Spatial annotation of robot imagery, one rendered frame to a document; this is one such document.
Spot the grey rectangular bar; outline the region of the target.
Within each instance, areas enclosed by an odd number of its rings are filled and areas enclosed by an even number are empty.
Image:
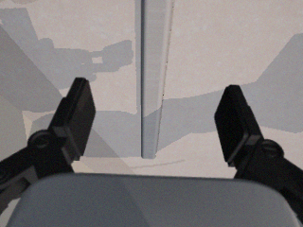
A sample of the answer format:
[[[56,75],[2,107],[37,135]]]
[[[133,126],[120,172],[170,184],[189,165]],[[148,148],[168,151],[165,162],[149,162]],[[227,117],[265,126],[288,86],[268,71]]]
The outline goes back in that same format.
[[[173,0],[141,0],[141,157],[156,157]]]

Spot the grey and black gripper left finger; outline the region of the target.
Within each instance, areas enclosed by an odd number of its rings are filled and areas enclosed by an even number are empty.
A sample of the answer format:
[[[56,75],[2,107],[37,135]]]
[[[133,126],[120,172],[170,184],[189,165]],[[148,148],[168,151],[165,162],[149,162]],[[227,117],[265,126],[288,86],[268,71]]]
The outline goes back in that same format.
[[[47,130],[34,132],[27,146],[0,162],[0,216],[34,182],[74,172],[83,156],[96,115],[89,80],[75,78]]]

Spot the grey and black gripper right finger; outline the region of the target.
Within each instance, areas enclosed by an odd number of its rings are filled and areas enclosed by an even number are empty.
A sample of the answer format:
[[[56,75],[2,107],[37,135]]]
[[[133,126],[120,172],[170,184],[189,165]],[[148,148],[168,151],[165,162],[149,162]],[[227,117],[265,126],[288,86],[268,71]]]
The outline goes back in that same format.
[[[239,85],[225,87],[214,115],[223,158],[237,170],[234,179],[281,193],[303,224],[303,170],[284,158],[280,144],[264,139],[249,107]]]

